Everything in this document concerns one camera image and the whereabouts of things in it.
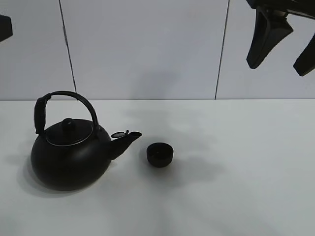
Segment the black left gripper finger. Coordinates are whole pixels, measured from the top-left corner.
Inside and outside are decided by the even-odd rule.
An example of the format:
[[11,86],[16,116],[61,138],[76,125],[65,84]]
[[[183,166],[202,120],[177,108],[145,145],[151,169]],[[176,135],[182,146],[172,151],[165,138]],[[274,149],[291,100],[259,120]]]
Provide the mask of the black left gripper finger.
[[13,35],[12,22],[9,16],[0,15],[0,42]]

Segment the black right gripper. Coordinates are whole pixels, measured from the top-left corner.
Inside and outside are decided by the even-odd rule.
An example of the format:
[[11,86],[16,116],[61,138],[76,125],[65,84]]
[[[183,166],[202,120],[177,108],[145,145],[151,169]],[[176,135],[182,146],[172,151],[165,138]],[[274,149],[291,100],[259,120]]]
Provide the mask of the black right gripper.
[[[288,13],[315,18],[314,0],[247,0],[247,3],[252,9],[256,9],[252,43],[246,58],[251,69],[258,68],[271,50],[293,32],[287,21]],[[293,67],[299,76],[305,76],[314,70],[314,35]]]

